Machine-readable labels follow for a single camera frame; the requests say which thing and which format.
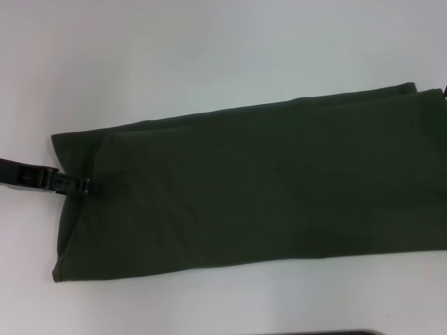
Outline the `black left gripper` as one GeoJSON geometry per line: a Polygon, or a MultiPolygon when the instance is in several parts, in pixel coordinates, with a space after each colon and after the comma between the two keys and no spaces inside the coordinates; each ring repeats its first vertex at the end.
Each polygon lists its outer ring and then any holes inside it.
{"type": "Polygon", "coordinates": [[[102,184],[84,177],[60,173],[55,167],[30,165],[0,158],[0,185],[62,195],[100,195],[102,184]]]}

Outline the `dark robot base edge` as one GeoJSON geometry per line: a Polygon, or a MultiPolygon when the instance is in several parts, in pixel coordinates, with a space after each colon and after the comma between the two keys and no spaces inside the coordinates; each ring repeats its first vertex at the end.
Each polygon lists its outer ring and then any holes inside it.
{"type": "Polygon", "coordinates": [[[247,334],[247,335],[385,335],[372,329],[343,329],[312,332],[283,332],[269,334],[247,334]]]}

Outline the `dark green T-shirt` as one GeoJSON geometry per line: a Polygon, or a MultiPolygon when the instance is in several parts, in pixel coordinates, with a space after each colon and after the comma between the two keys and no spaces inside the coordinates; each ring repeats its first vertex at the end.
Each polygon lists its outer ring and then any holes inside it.
{"type": "Polygon", "coordinates": [[[52,136],[90,179],[56,282],[447,251],[447,98],[412,83],[52,136]]]}

